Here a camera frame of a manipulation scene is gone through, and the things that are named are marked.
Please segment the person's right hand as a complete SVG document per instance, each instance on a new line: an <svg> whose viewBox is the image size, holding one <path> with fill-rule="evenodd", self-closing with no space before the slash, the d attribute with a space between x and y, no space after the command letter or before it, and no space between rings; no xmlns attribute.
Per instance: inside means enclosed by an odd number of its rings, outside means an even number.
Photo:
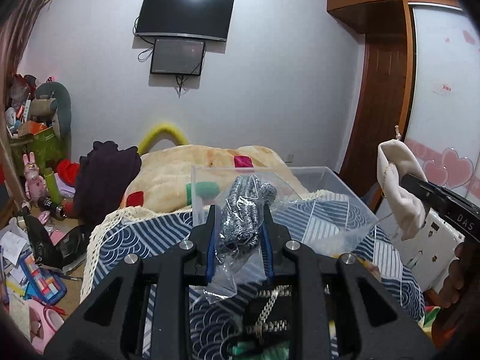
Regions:
<svg viewBox="0 0 480 360"><path fill-rule="evenodd" d="M442 308L448 308L458 302L465 284L466 267L475 250L476 246L467 241L456 247L456 258L450 263L448 276L443 281L442 289L439 292L439 305Z"/></svg>

